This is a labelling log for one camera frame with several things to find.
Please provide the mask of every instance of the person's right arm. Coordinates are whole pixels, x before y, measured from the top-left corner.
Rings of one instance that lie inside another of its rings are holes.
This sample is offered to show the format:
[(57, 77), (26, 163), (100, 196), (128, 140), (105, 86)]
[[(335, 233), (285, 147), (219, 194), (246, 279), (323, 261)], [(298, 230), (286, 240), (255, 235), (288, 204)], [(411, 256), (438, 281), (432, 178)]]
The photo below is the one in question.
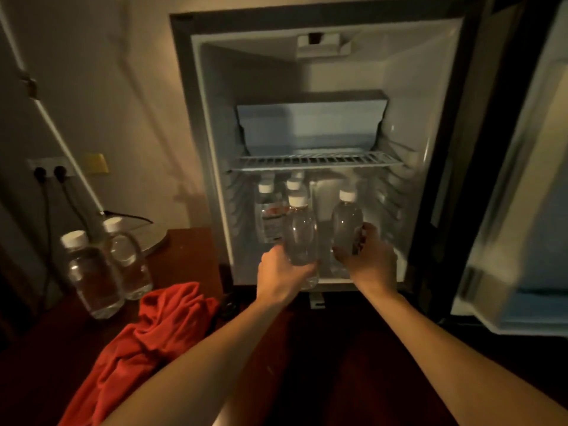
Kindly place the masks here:
[(396, 254), (365, 223), (358, 256), (335, 250), (461, 426), (568, 425), (568, 411), (428, 320), (396, 292)]

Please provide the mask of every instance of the refrigerator shelf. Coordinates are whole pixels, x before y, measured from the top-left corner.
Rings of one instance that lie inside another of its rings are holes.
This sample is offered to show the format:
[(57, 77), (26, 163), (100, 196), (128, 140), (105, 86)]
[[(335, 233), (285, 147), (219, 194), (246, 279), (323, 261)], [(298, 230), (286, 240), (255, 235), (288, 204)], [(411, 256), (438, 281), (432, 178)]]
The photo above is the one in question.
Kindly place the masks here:
[(241, 157), (234, 171), (278, 171), (290, 169), (328, 169), (330, 167), (384, 167), (402, 162), (383, 151), (355, 153), (293, 154), (289, 156)]

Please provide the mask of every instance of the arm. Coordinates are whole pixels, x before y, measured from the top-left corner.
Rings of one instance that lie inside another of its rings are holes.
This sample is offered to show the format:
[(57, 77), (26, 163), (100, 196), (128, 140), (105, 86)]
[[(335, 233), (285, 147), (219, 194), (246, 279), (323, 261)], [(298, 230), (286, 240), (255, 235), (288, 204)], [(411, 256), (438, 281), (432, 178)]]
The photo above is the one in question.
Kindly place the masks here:
[(264, 254), (256, 300), (146, 381), (103, 425), (211, 426), (252, 351), (315, 268), (292, 266), (281, 245)]
[(568, 411), (505, 368), (451, 336), (396, 292), (396, 255), (365, 223), (358, 256), (334, 250), (361, 293), (413, 356), (461, 426), (566, 425)]

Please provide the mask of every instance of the red fabric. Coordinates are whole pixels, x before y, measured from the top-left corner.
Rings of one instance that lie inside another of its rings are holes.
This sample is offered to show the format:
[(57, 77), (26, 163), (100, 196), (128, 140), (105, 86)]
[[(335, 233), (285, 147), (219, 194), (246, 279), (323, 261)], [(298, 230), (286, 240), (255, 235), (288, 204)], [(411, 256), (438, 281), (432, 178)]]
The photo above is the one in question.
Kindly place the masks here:
[(218, 302), (199, 294), (199, 283), (177, 284), (140, 299), (140, 320), (128, 324), (100, 353), (59, 426), (99, 425), (144, 383), (158, 365), (171, 362), (209, 327)]

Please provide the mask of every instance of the forearm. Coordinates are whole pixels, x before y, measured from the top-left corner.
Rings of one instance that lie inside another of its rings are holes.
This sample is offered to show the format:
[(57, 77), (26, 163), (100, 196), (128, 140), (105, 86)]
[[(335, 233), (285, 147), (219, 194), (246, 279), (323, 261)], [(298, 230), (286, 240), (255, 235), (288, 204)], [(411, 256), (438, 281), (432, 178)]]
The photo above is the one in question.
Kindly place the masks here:
[(556, 402), (451, 336), (402, 296), (366, 296), (458, 424), (568, 424), (568, 412)]
[(253, 302), (143, 384), (104, 426), (210, 426), (281, 309), (277, 304)]

